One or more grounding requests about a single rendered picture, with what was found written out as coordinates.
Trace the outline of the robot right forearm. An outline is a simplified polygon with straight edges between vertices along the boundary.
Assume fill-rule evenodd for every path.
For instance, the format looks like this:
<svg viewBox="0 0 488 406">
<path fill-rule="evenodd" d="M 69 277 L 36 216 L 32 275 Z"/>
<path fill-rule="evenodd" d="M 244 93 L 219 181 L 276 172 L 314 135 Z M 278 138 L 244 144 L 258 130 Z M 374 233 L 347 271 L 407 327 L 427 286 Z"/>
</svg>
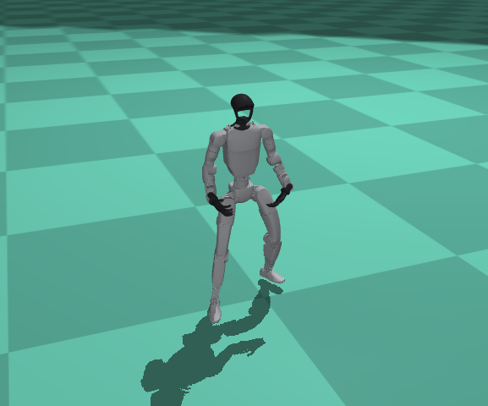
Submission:
<svg viewBox="0 0 488 406">
<path fill-rule="evenodd" d="M 215 177 L 212 174 L 208 174 L 207 164 L 204 164 L 202 167 L 202 179 L 203 183 L 205 183 L 206 199 L 209 203 L 210 198 L 207 196 L 207 194 L 212 192 L 214 195 L 217 195 L 217 189 L 215 185 Z"/>
</svg>

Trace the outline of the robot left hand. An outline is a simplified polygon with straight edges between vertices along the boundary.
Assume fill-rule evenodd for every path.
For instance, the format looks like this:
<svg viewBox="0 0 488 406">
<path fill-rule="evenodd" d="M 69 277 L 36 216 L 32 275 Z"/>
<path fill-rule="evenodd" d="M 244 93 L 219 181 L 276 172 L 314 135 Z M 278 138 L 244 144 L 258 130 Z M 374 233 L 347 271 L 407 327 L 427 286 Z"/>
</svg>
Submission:
<svg viewBox="0 0 488 406">
<path fill-rule="evenodd" d="M 281 202 L 284 201 L 285 197 L 290 194 L 290 190 L 292 189 L 292 184 L 287 184 L 285 188 L 282 188 L 281 191 L 282 193 L 277 197 L 276 201 L 272 204 L 266 204 L 269 207 L 275 207 L 278 206 Z"/>
</svg>

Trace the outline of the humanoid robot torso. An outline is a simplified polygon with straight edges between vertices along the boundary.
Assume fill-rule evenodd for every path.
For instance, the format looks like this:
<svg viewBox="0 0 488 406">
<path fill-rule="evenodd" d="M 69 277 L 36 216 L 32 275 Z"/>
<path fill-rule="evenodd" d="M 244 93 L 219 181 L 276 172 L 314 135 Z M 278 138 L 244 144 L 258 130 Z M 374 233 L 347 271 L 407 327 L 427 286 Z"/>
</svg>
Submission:
<svg viewBox="0 0 488 406">
<path fill-rule="evenodd" d="M 261 131 L 254 121 L 246 124 L 250 125 L 246 130 L 235 129 L 234 126 L 240 127 L 238 124 L 230 125 L 224 128 L 228 135 L 222 146 L 223 161 L 234 176 L 228 192 L 233 192 L 235 204 L 244 203 L 254 197 L 254 185 L 249 181 L 249 175 L 255 173 L 259 162 Z"/>
</svg>

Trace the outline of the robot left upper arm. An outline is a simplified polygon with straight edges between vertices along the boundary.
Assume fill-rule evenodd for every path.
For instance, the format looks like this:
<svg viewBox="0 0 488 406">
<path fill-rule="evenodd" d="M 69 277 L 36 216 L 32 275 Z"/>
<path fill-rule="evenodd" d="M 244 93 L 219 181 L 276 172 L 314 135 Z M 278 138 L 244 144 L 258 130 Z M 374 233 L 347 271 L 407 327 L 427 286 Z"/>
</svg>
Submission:
<svg viewBox="0 0 488 406">
<path fill-rule="evenodd" d="M 281 162 L 279 155 L 276 153 L 276 145 L 273 138 L 272 130 L 265 124 L 257 124 L 261 131 L 261 138 L 265 147 L 267 158 L 266 161 L 270 166 Z"/>
</svg>

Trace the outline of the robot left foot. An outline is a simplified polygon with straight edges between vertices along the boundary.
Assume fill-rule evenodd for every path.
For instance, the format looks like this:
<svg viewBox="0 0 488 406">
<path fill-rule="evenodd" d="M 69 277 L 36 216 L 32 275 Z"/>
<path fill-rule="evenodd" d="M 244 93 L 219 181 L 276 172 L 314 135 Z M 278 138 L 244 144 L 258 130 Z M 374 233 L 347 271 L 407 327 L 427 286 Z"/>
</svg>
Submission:
<svg viewBox="0 0 488 406">
<path fill-rule="evenodd" d="M 285 282 L 285 278 L 280 276 L 278 273 L 276 273 L 273 269 L 268 272 L 268 269 L 267 269 L 267 272 L 264 271 L 264 268 L 265 267 L 262 267 L 260 269 L 260 276 L 262 277 L 265 277 L 267 278 L 269 281 L 272 281 L 274 283 L 284 283 Z"/>
</svg>

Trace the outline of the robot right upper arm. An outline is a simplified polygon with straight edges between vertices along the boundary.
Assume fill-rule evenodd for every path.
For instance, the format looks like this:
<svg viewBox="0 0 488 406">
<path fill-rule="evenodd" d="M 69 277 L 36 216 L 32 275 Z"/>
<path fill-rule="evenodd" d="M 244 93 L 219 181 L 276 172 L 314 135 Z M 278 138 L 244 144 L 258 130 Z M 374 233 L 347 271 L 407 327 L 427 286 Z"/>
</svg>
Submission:
<svg viewBox="0 0 488 406">
<path fill-rule="evenodd" d="M 207 164 L 208 174 L 214 175 L 217 172 L 217 165 L 214 161 L 217 159 L 220 147 L 223 146 L 227 140 L 227 131 L 225 129 L 215 131 L 211 134 L 209 145 L 206 151 L 206 159 L 204 164 Z"/>
</svg>

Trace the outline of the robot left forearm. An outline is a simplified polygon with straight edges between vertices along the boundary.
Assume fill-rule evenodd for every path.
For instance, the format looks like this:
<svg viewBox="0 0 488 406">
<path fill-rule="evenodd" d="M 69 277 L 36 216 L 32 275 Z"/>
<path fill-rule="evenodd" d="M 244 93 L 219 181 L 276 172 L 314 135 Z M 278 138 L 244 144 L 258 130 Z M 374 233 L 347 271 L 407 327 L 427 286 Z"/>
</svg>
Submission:
<svg viewBox="0 0 488 406">
<path fill-rule="evenodd" d="M 281 157 L 280 157 L 280 160 L 281 160 Z M 287 184 L 292 184 L 290 182 L 290 179 L 289 179 L 289 176 L 288 176 L 287 172 L 285 171 L 285 168 L 284 168 L 284 165 L 282 163 L 282 160 L 281 160 L 281 162 L 279 162 L 278 165 L 276 165 L 273 168 L 273 170 L 276 173 L 276 175 L 277 175 L 277 177 L 279 179 L 279 182 L 280 182 L 280 184 L 282 185 L 283 188 L 285 188 L 287 186 Z M 292 184 L 292 186 L 293 186 L 293 184 Z M 292 191 L 292 190 L 293 190 L 293 187 L 292 187 L 292 189 L 290 191 Z"/>
</svg>

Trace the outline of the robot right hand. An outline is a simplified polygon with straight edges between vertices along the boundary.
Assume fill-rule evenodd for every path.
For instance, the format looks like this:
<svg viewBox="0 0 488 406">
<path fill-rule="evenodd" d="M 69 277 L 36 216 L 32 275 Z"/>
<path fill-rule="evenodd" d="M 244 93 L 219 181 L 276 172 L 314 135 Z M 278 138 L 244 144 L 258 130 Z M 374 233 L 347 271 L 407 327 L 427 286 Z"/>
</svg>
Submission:
<svg viewBox="0 0 488 406">
<path fill-rule="evenodd" d="M 207 196 L 210 198 L 209 200 L 209 203 L 214 206 L 219 212 L 221 212 L 224 216 L 226 217 L 230 217 L 232 216 L 233 214 L 233 211 L 231 209 L 225 209 L 225 208 L 229 208 L 231 205 L 229 206 L 224 206 L 222 205 L 220 202 L 221 201 L 224 201 L 224 199 L 218 199 L 216 195 L 214 195 L 212 192 L 208 193 Z"/>
</svg>

